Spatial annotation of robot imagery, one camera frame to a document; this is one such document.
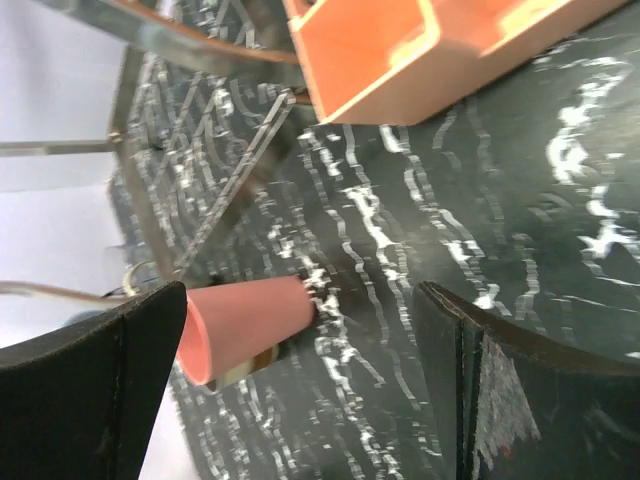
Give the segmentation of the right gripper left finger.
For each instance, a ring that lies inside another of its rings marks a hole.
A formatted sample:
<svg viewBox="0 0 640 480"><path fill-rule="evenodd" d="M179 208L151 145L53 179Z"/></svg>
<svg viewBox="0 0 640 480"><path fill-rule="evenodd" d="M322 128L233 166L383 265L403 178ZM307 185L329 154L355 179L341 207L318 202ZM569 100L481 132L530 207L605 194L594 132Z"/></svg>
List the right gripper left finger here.
<svg viewBox="0 0 640 480"><path fill-rule="evenodd" d="M3 348L2 478L138 478L186 310L173 281Z"/></svg>

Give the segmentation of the steel two-tier dish rack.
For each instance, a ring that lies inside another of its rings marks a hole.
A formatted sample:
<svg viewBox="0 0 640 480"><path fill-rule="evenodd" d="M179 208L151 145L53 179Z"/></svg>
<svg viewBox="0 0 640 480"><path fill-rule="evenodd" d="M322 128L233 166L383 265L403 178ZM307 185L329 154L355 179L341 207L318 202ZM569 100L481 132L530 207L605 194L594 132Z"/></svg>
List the steel two-tier dish rack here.
<svg viewBox="0 0 640 480"><path fill-rule="evenodd" d="M264 187L297 141L280 83L194 72L127 50L33 1L1 5L1 184L63 188L112 153L130 227L192 280L293 272L259 231Z"/></svg>

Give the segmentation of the orange plastic file organizer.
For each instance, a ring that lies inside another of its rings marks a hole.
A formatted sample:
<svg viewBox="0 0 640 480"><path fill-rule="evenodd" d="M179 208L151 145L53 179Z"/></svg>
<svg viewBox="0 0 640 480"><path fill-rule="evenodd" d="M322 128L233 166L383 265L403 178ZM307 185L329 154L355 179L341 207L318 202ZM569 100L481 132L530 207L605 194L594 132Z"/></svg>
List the orange plastic file organizer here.
<svg viewBox="0 0 640 480"><path fill-rule="evenodd" d="M322 124L411 126L619 1L296 1L284 8Z"/></svg>

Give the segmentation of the pink plastic cup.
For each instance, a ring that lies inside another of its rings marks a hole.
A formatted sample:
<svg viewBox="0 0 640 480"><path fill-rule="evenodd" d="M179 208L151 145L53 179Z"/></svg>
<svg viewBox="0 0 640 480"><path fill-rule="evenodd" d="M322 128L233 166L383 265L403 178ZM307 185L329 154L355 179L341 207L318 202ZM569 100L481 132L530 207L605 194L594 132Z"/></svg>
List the pink plastic cup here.
<svg viewBox="0 0 640 480"><path fill-rule="evenodd" d="M190 289L176 359L192 384L206 385L298 334L313 316L297 276Z"/></svg>

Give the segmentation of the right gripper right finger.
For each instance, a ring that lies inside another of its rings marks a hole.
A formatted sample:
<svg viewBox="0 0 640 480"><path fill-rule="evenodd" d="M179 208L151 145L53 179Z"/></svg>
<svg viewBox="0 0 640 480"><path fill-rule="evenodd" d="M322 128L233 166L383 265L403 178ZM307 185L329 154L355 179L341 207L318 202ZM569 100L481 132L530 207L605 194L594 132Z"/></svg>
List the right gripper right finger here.
<svg viewBox="0 0 640 480"><path fill-rule="evenodd" d="M446 479L635 479L639 367L517 326L433 282L412 323Z"/></svg>

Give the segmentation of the cream and brown steel cup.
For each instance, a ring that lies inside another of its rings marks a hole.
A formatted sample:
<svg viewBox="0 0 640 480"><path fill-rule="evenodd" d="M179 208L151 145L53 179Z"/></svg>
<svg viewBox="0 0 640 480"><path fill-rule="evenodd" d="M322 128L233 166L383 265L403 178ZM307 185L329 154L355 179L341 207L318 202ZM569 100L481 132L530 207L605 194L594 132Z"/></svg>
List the cream and brown steel cup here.
<svg viewBox="0 0 640 480"><path fill-rule="evenodd" d="M206 388L212 392L224 389L229 385L233 385L243 380L256 371L262 370L275 363L278 359L278 356L279 345L276 344L273 347L219 375L214 380L207 383Z"/></svg>

